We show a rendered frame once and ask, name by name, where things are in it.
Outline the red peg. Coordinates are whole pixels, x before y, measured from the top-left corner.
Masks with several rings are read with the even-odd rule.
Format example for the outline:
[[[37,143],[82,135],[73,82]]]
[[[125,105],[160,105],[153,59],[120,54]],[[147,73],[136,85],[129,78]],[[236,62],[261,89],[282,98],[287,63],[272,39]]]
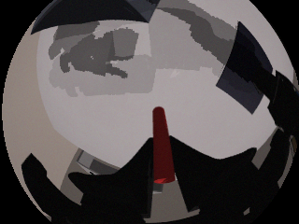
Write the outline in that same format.
[[[153,109],[153,182],[171,183],[176,180],[175,164],[171,150],[171,141],[165,123],[164,108],[160,105]]]

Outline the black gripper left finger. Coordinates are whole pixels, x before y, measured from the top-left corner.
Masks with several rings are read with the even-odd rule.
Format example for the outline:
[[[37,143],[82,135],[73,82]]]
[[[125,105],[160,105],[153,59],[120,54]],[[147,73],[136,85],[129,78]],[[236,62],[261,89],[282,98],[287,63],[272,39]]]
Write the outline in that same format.
[[[150,217],[153,201],[153,137],[147,139],[139,152],[113,175],[84,175],[68,173],[68,179],[82,193],[106,199],[106,201],[127,203],[144,217]]]

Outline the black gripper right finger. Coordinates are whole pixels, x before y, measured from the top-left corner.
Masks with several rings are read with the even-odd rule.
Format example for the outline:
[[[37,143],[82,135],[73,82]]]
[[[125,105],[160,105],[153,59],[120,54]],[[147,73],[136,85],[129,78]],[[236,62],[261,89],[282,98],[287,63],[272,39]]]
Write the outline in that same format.
[[[238,156],[235,154],[233,157],[216,160],[199,150],[197,152],[197,149],[187,146],[187,143],[184,145],[173,135],[169,135],[169,141],[171,141],[172,161],[175,164],[173,169],[188,213],[198,210],[198,205],[209,197],[223,179],[242,169],[253,160],[257,152],[257,148],[250,147],[238,153]]]

